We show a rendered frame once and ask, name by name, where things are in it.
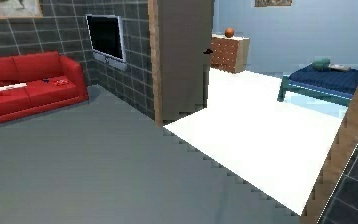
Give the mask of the grey brown room door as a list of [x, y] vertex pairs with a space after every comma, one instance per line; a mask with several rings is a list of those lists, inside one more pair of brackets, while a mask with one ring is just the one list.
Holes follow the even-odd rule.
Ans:
[[214, 0], [159, 0], [162, 119], [207, 107]]

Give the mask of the brown chest of drawers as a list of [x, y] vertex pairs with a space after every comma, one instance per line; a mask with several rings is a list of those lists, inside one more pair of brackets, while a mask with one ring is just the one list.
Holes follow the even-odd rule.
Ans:
[[240, 73], [246, 69], [250, 39], [246, 37], [227, 38], [212, 35], [211, 67], [230, 73]]

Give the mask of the red sofa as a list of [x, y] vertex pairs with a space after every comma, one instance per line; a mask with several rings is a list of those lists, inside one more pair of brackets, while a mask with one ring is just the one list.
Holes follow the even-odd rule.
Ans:
[[0, 92], [0, 123], [89, 99], [81, 64], [57, 51], [0, 57], [0, 87], [18, 83]]

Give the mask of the green pillow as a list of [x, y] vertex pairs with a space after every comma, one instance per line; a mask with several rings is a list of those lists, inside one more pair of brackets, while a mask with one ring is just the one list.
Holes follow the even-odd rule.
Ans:
[[330, 65], [329, 58], [319, 58], [313, 61], [312, 67], [317, 71], [327, 70]]

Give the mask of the white remote control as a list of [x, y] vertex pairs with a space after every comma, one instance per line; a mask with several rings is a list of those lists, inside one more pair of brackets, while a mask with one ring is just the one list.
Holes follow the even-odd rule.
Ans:
[[24, 88], [24, 87], [27, 87], [27, 83], [18, 83], [18, 84], [11, 84], [11, 85], [6, 85], [6, 86], [1, 86], [0, 87], [0, 92], [1, 91], [6, 91], [6, 90], [11, 90], [11, 89]]

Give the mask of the wall television set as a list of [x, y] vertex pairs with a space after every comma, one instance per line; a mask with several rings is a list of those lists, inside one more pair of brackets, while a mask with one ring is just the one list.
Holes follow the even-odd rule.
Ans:
[[86, 14], [89, 39], [96, 60], [113, 68], [127, 68], [123, 21], [116, 15]]

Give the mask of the dark framed wall picture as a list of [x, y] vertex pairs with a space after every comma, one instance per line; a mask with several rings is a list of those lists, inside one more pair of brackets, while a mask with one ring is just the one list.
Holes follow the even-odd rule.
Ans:
[[292, 0], [255, 0], [254, 7], [283, 7], [291, 6]]

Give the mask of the blue bed with green frame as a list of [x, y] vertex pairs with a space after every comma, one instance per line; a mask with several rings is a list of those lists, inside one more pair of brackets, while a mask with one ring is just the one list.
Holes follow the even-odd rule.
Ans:
[[283, 75], [277, 96], [283, 102], [287, 92], [301, 94], [330, 103], [348, 106], [358, 86], [358, 70], [318, 71], [312, 65]]

